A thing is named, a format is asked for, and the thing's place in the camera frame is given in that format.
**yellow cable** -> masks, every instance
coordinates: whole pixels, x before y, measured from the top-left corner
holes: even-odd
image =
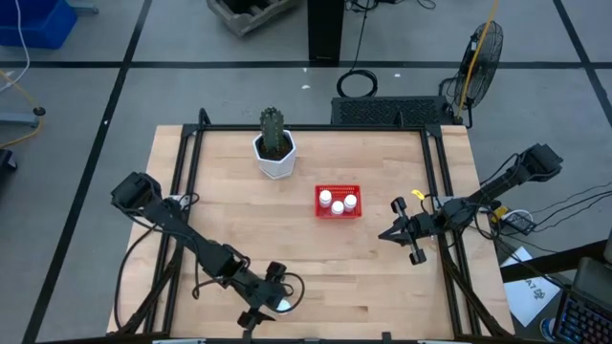
[[[4,71],[0,70],[0,76],[5,78],[15,89],[17,89],[19,92],[21,92],[21,94],[28,100],[28,102],[30,103],[30,105],[34,109],[40,107],[40,106],[38,106],[38,102],[36,101],[36,98],[32,97],[32,95],[30,95],[28,92],[26,92],[26,90],[24,90],[19,84],[17,84],[8,75],[6,75],[4,73]],[[45,118],[43,116],[41,116],[40,119],[38,120],[38,125],[36,126],[36,129],[34,129],[34,131],[32,131],[30,134],[25,135],[25,136],[23,136],[23,137],[21,137],[21,138],[19,138],[17,140],[12,140],[12,141],[0,144],[0,149],[4,149],[6,147],[12,146],[14,144],[17,144],[17,143],[19,143],[21,141],[27,140],[27,139],[35,136],[42,129],[42,124],[44,123],[44,121],[45,121]]]
[[[491,24],[491,22],[493,21],[493,18],[495,17],[495,12],[497,11],[497,5],[499,5],[499,0],[495,0],[495,2],[493,3],[493,8],[491,9],[491,12],[489,13],[489,19],[487,19],[487,24],[485,24],[485,29],[482,31],[482,35],[480,36],[480,39],[478,40],[478,46],[476,47],[476,53],[474,54],[474,57],[471,59],[470,68],[468,69],[468,76],[466,76],[466,83],[464,83],[463,91],[461,92],[461,101],[459,102],[459,109],[457,109],[457,118],[461,118],[461,109],[463,109],[463,104],[464,102],[466,102],[466,96],[468,95],[468,87],[470,86],[471,71],[474,68],[474,64],[476,64],[476,59],[478,58],[478,55],[480,54],[480,49],[482,48],[482,42],[485,41],[487,32],[489,32],[489,25]]]

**blue bin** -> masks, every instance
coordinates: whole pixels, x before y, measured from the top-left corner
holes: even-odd
[[[66,0],[19,0],[21,32],[28,47],[57,49],[77,22]],[[21,46],[14,0],[0,0],[0,45]]]

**potted cactus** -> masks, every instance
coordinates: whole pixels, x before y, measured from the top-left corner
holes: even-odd
[[[291,176],[296,148],[289,130],[283,130],[283,114],[269,107],[259,120],[261,134],[252,141],[259,169],[274,180]]]

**black floor line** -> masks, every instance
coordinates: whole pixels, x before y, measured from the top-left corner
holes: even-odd
[[[570,36],[570,40],[574,45],[574,49],[576,49],[576,53],[580,58],[580,62],[584,64],[584,71],[586,72],[586,75],[588,76],[589,81],[591,82],[591,86],[593,87],[593,91],[595,92],[595,95],[597,96],[597,99],[600,102],[601,108],[603,109],[603,113],[608,118],[608,122],[610,123],[610,125],[612,125],[612,105],[610,105],[610,99],[608,98],[605,89],[601,85],[601,81],[597,75],[597,72],[595,71],[594,64],[591,63],[591,60],[589,59],[589,56],[586,53],[586,50],[584,50],[584,46],[582,45],[582,42],[580,42],[578,33],[576,32],[574,24],[572,24],[572,20],[570,19],[567,10],[563,6],[563,3],[561,2],[561,0],[553,0],[553,2],[555,3],[555,7],[557,8],[558,15],[561,17],[563,26],[565,26],[565,30]],[[598,65],[607,65],[607,63],[598,63]]]
[[[121,68],[119,61],[33,61],[31,68]],[[460,62],[452,61],[359,61],[358,68],[420,68],[457,69]],[[350,68],[353,61],[341,61],[338,65],[319,61],[133,61],[129,68],[150,69],[247,69],[247,68]],[[579,69],[584,62],[499,62],[498,69]],[[612,69],[612,62],[591,64],[596,69]],[[24,61],[0,61],[0,68],[23,68]]]
[[[138,45],[138,41],[141,37],[142,27],[151,7],[151,1],[152,0],[145,0],[142,4],[141,13],[138,17],[134,32],[132,33],[130,43],[127,47],[127,51],[125,52],[125,56],[121,64],[117,80],[115,81],[115,86],[113,87],[113,91],[111,92],[111,95],[109,97],[108,104],[106,105],[106,110],[104,110],[104,115],[102,116],[102,119],[100,121],[98,133],[96,134],[96,139],[94,140],[92,150],[89,153],[87,163],[85,164],[85,169],[81,176],[80,183],[78,184],[75,198],[70,207],[70,211],[68,212],[66,224],[62,229],[59,241],[57,243],[57,247],[55,248],[54,257],[49,266],[49,270],[47,271],[47,275],[45,277],[45,281],[43,282],[42,289],[38,294],[38,298],[36,299],[36,304],[34,306],[30,322],[28,323],[28,327],[26,329],[26,332],[24,333],[22,341],[23,343],[35,343],[36,339],[38,338],[38,333],[40,331],[40,327],[42,326],[45,313],[47,312],[49,302],[51,301],[57,278],[59,277],[61,267],[64,263],[64,259],[66,258],[66,253],[68,252],[68,247],[73,238],[73,234],[75,233],[78,216],[80,214],[81,209],[83,208],[85,196],[87,195],[89,185],[94,176],[94,171],[96,170],[96,165],[98,163],[99,155],[102,150],[102,145],[104,144],[104,139],[106,138],[106,134],[108,133],[108,128],[112,122],[111,119],[113,118],[115,109],[117,107],[117,102],[120,98],[123,83],[125,82],[127,71],[129,70],[129,64],[132,61],[132,58],[134,57],[136,46]]]

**fan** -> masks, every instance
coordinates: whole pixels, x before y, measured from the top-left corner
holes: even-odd
[[[446,110],[452,113],[453,121],[456,124],[463,123],[463,119],[460,116],[461,111],[468,110],[470,118],[470,125],[467,126],[468,129],[472,126],[471,109],[480,103],[487,90],[489,90],[497,70],[497,63],[499,63],[499,56],[501,55],[501,48],[504,42],[504,33],[499,24],[491,21],[489,28],[485,32],[486,27],[487,24],[482,24],[470,37],[470,43],[468,43],[466,52],[463,55],[459,72],[454,77],[442,80],[438,87],[438,95],[441,96],[445,84],[448,83],[446,94],[448,97],[452,97],[452,101],[446,105]],[[455,83],[454,95],[451,95],[448,91],[453,82]],[[466,82],[468,87],[465,95],[463,95]],[[453,105],[458,108],[456,116],[452,110]]]

